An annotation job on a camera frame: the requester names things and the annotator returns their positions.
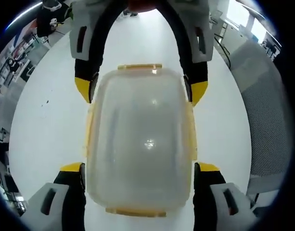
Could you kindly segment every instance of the white table surface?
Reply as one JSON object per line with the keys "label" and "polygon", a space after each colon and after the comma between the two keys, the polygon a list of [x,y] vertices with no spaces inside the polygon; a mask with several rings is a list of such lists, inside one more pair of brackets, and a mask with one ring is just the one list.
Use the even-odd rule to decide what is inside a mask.
{"label": "white table surface", "polygon": [[[120,64],[162,63],[182,69],[173,32],[158,11],[123,18],[113,25],[100,69],[101,76]],[[82,146],[88,104],[74,83],[75,60],[66,35],[34,70],[17,105],[10,137],[10,170],[28,200],[61,166],[85,162]],[[247,113],[238,87],[214,49],[208,63],[208,89],[194,108],[198,160],[221,169],[227,182],[246,192],[251,167]],[[86,230],[193,230],[193,190],[186,206],[166,218],[134,218],[107,214],[87,195]]]}

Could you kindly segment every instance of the clear plastic lid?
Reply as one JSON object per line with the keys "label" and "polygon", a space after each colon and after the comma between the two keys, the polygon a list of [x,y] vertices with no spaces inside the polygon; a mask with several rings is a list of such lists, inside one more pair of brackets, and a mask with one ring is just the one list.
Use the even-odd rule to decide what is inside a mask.
{"label": "clear plastic lid", "polygon": [[90,126],[87,192],[106,208],[168,211],[190,193],[187,100],[169,69],[103,77]]}

